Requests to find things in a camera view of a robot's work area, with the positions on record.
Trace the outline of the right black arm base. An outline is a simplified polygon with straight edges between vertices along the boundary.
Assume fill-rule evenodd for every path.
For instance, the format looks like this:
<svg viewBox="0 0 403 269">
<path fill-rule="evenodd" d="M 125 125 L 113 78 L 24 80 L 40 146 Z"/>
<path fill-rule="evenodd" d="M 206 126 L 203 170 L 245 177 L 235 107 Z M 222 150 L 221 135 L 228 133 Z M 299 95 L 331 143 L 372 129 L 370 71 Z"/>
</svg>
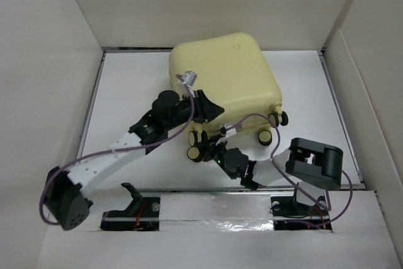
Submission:
<svg viewBox="0 0 403 269">
<path fill-rule="evenodd" d="M 299 203 L 296 191 L 292 196 L 271 196 L 269 212 L 273 216 L 275 231 L 332 231 L 329 212 L 317 205 Z"/>
</svg>

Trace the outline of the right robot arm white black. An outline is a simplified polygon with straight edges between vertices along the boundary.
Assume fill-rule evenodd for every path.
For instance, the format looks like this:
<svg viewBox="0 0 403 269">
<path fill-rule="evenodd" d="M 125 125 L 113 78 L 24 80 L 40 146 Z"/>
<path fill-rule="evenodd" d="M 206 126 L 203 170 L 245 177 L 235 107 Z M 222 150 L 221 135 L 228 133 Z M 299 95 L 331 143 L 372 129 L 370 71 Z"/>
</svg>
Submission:
<svg viewBox="0 0 403 269">
<path fill-rule="evenodd" d="M 303 138 L 291 140 L 290 147 L 273 157 L 253 161 L 240 149 L 226 148 L 225 141 L 211 143 L 202 153 L 202 161 L 214 161 L 232 180 L 248 190 L 267 188 L 285 179 L 295 190 L 291 207 L 306 214 L 313 206 L 331 210 L 329 192 L 341 188 L 343 151 Z"/>
</svg>

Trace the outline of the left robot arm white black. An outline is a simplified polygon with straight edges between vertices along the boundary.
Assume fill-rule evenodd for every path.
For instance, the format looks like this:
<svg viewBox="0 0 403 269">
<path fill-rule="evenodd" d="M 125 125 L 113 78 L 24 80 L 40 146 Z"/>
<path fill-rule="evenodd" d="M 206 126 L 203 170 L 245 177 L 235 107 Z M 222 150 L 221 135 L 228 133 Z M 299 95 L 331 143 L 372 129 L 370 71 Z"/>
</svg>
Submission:
<svg viewBox="0 0 403 269">
<path fill-rule="evenodd" d="M 109 149 L 77 158 L 48 172 L 39 211 L 48 225 L 69 231 L 89 215 L 89 194 L 112 174 L 148 155 L 184 131 L 191 122 L 211 122 L 224 108 L 210 101 L 202 90 L 180 98 L 175 91 L 159 93 L 151 109 Z M 169 131 L 180 128 L 173 135 Z"/>
</svg>

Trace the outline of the yellow hard-shell suitcase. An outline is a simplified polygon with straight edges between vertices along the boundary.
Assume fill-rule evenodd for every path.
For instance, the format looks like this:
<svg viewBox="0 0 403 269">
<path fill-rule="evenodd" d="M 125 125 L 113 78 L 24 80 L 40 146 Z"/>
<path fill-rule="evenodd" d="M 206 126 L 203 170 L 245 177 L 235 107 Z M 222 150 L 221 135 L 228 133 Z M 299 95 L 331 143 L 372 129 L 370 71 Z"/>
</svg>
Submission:
<svg viewBox="0 0 403 269">
<path fill-rule="evenodd" d="M 194 91 L 224 109 L 209 123 L 188 127 L 194 162 L 207 161 L 207 143 L 219 136 L 222 127 L 231 134 L 254 134 L 262 146 L 272 143 L 274 126 L 286 126 L 281 89 L 257 41 L 247 33 L 233 33 L 177 45 L 169 55 L 169 77 L 173 90 L 181 93 L 183 79 L 194 72 Z"/>
</svg>

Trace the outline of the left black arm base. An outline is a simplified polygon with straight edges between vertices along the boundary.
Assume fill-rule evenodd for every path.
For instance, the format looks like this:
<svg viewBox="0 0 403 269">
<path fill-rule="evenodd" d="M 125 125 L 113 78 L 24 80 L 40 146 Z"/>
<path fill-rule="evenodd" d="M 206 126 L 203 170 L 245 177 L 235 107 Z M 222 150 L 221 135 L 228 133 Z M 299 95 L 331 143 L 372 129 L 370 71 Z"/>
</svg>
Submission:
<svg viewBox="0 0 403 269">
<path fill-rule="evenodd" d="M 132 198 L 124 210 L 109 210 L 103 213 L 102 231 L 158 231 L 160 197 L 144 197 L 131 183 L 122 183 Z"/>
</svg>

